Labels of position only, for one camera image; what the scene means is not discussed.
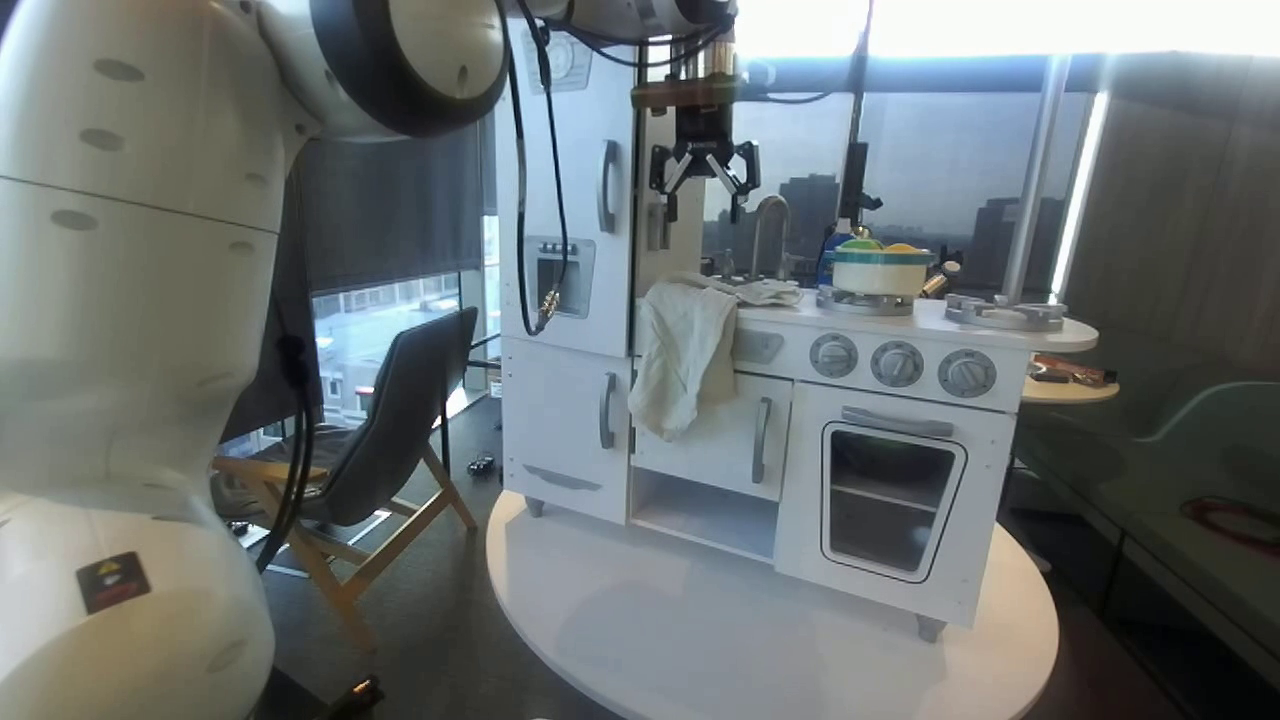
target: cabinet door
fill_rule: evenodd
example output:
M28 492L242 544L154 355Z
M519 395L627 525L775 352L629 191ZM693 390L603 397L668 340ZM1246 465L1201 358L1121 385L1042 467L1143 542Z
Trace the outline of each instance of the cabinet door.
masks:
M742 373L735 379L737 397L700 410L673 442L636 425L636 466L778 500L792 383Z
M547 95L522 19L508 22L520 82L527 184L525 204L526 299L536 314L545 290L559 278L559 214L547 118ZM572 255L561 287L562 313L536 338L520 319L516 258L518 164L511 87L494 109L494 164L502 247L502 334L623 357L631 311L631 229L636 113L635 70L594 56L563 32L553 32L552 102L564 217ZM634 49L611 53L634 58Z
M502 340L506 488L614 523L627 518L627 360Z

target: metal pole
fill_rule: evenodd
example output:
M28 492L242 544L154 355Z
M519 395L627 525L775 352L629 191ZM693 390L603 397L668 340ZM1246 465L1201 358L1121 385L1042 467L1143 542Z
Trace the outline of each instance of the metal pole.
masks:
M1053 137L1053 122L1057 119L1057 106L1066 90L1066 72L1070 67L1070 55L1053 55L1044 67L1044 86L1041 88L1039 114L1036 115L1032 155L1027 160L1023 196L1018 204L1018 224L1014 225L1014 240L1009 246L1009 264L1005 266L1002 293L1009 299L1010 305L1021 302L1023 282L1027 279L1027 264L1032 258L1036 218L1039 215L1041 192L1044 187L1044 173L1048 169L1048 145Z

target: faucet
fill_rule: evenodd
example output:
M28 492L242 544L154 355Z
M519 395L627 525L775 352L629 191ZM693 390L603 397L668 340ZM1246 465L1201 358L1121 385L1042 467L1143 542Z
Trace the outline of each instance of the faucet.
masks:
M787 205L786 197L781 195L771 195L760 204L755 206L755 237L751 240L751 277L750 279L756 279L760 277L760 228L764 227L764 217L773 208L781 208L782 213L782 232L780 238L780 246L782 249L778 258L778 279L787 279L787 233L791 232L791 206Z

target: sticker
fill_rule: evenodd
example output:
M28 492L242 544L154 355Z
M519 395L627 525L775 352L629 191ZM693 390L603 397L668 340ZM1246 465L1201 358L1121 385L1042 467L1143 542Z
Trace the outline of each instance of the sticker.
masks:
M81 597L84 598L84 611L90 615L151 592L137 552L86 565L76 570L76 579L79 580Z

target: cabinet handle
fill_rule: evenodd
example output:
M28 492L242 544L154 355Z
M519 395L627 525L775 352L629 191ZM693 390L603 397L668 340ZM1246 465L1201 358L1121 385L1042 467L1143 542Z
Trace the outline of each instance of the cabinet handle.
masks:
M855 425L888 430L891 433L951 437L952 433L956 432L955 425L942 420L904 420L901 418L878 415L870 410L863 410L861 407L850 407L849 405L844 407L841 416Z
M618 384L618 375L604 373L604 387L600 389L600 450L613 448L613 430L609 429L609 398L613 397L613 386Z
M769 411L773 410L773 400L760 398L760 406L755 410L755 447L751 452L751 482L760 484L764 482L764 430L769 429Z
M595 186L595 211L600 219L600 232L613 233L617 215L609 211L609 169L618 161L618 141L605 140L600 152L600 182Z

